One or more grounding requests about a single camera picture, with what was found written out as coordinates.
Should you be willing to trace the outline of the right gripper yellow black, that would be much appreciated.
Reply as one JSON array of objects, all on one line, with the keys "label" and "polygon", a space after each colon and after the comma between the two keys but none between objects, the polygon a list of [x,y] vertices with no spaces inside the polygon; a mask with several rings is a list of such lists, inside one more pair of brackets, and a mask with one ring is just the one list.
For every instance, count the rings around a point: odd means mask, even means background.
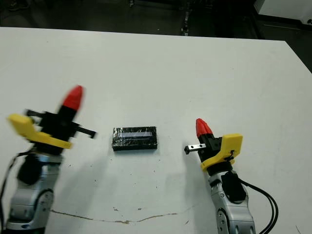
[{"label": "right gripper yellow black", "polygon": [[212,174],[214,167],[225,166],[229,170],[234,163],[234,158],[240,154],[243,135],[227,134],[222,137],[214,137],[207,122],[201,118],[196,119],[197,145],[187,145],[184,152],[198,152],[202,171]]}]

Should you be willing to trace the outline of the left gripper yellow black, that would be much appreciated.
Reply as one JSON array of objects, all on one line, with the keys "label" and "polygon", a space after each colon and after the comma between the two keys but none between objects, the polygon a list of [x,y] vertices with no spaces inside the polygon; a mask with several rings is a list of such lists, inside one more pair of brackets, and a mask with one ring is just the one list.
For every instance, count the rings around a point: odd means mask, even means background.
[{"label": "left gripper yellow black", "polygon": [[8,121],[15,131],[34,144],[36,151],[60,155],[72,148],[70,138],[81,132],[94,138],[95,131],[85,129],[73,122],[83,102],[84,87],[76,85],[66,95],[58,113],[39,113],[27,110],[25,115],[11,114]]}]

